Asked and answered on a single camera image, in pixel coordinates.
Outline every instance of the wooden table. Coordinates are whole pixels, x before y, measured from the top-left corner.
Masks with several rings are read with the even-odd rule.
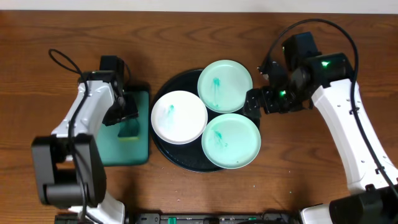
[[[131,67],[131,84],[148,82],[152,96],[174,75],[220,59],[242,63],[254,86],[267,82],[256,67],[285,27],[322,17],[344,27],[360,53],[359,84],[384,149],[398,162],[398,16],[175,12],[0,13],[0,222],[52,223],[57,210],[39,203],[30,144],[61,122],[76,97],[77,76],[53,63],[49,48],[82,70],[115,54]],[[325,54],[348,41],[334,28],[308,24]],[[280,49],[275,57],[282,59]],[[107,167],[108,190],[132,212],[259,213],[294,210],[349,195],[330,132],[317,110],[261,119],[262,148],[238,170],[198,174],[169,162],[150,145],[147,164]]]

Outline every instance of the black cable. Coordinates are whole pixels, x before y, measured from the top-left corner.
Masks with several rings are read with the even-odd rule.
[[[90,213],[86,213],[87,218],[89,218],[91,221],[97,223],[97,224],[104,224],[103,222],[101,222],[99,219],[95,218],[94,216],[92,216]]]
[[[353,75],[353,79],[351,81],[351,89],[350,89],[350,101],[351,101],[351,109],[353,111],[354,114],[354,118],[356,121],[356,124],[358,126],[359,132],[362,135],[362,138],[366,144],[366,146],[368,147],[368,150],[370,152],[370,154],[372,155],[372,158],[374,160],[374,163],[377,166],[378,171],[381,173],[381,175],[384,177],[384,180],[386,180],[386,182],[388,183],[389,187],[391,188],[393,194],[396,196],[396,198],[398,199],[398,192],[394,187],[394,184],[392,183],[392,181],[390,180],[390,178],[388,177],[388,175],[386,174],[386,171],[384,170],[383,166],[381,165],[379,159],[377,158],[376,153],[374,152],[371,143],[368,140],[368,137],[366,136],[365,130],[362,127],[361,124],[361,120],[359,119],[358,116],[358,112],[356,110],[356,105],[355,105],[355,84],[356,84],[356,79],[358,77],[358,70],[359,70],[359,55],[358,55],[358,50],[356,48],[355,42],[354,40],[351,38],[351,36],[347,33],[347,31],[345,31],[343,28],[341,28],[339,25],[335,24],[334,22],[328,21],[326,19],[305,19],[299,22],[296,22],[295,24],[289,26],[288,28],[286,28],[285,30],[283,30],[278,38],[272,43],[271,47],[268,50],[267,56],[266,56],[266,60],[268,60],[271,56],[271,52],[272,49],[277,45],[278,41],[280,40],[280,38],[286,34],[289,30],[293,29],[294,27],[300,25],[300,24],[304,24],[307,22],[322,22],[322,23],[326,23],[328,25],[333,26],[334,28],[338,29],[341,33],[344,34],[344,36],[348,39],[348,41],[350,42],[353,51],[354,51],[354,61],[355,61],[355,65],[354,65],[354,75]]]
[[[64,57],[66,60],[68,60],[68,61],[75,67],[75,70],[73,70],[73,69],[71,69],[71,68],[68,68],[68,67],[64,66],[64,65],[63,65],[62,63],[60,63],[57,59],[55,59],[55,57],[52,55],[53,52],[58,53],[59,55],[61,55],[62,57]],[[81,221],[81,222],[84,222],[84,220],[85,220],[85,218],[86,218],[86,211],[87,211],[86,189],[85,189],[85,186],[84,186],[84,183],[83,183],[83,177],[81,176],[80,166],[79,166],[79,164],[77,163],[77,159],[76,159],[77,153],[76,153],[76,148],[75,148],[75,144],[74,144],[74,142],[73,142],[73,138],[72,138],[72,137],[73,137],[73,130],[74,130],[74,127],[75,127],[76,117],[77,117],[77,115],[78,115],[78,113],[79,113],[81,107],[82,107],[83,104],[85,103],[85,101],[86,101],[86,99],[87,99],[87,97],[88,97],[88,94],[89,94],[89,93],[88,93],[88,84],[87,84],[87,81],[83,78],[83,73],[81,72],[81,70],[79,69],[79,67],[76,65],[76,63],[73,62],[73,61],[72,61],[68,56],[66,56],[64,53],[62,53],[62,52],[60,52],[59,50],[56,50],[56,49],[50,49],[50,50],[49,50],[49,56],[50,56],[50,58],[51,58],[55,63],[57,63],[59,66],[63,67],[64,69],[66,69],[66,70],[68,70],[68,71],[71,71],[71,72],[74,72],[74,73],[79,74],[80,77],[81,77],[81,79],[83,80],[83,82],[84,82],[84,84],[85,84],[85,88],[86,88],[85,93],[84,93],[84,95],[83,95],[83,99],[80,101],[80,103],[79,103],[79,105],[77,106],[75,112],[73,113],[73,115],[72,115],[72,117],[71,117],[71,119],[70,119],[70,122],[69,122],[69,127],[68,127],[68,147],[69,147],[70,153],[71,153],[72,158],[73,158],[73,163],[74,163],[75,168],[76,168],[77,178],[79,178],[79,180],[80,180],[80,190],[81,190],[81,194],[82,194],[82,197],[83,197],[83,208],[82,208],[81,214],[80,214],[80,221]]]
[[[130,71],[129,66],[128,66],[124,61],[123,61],[123,64],[126,66],[127,72],[129,73],[129,80],[127,80],[127,82],[126,82],[126,83],[129,83],[129,81],[130,81],[130,79],[131,79],[131,71]]]

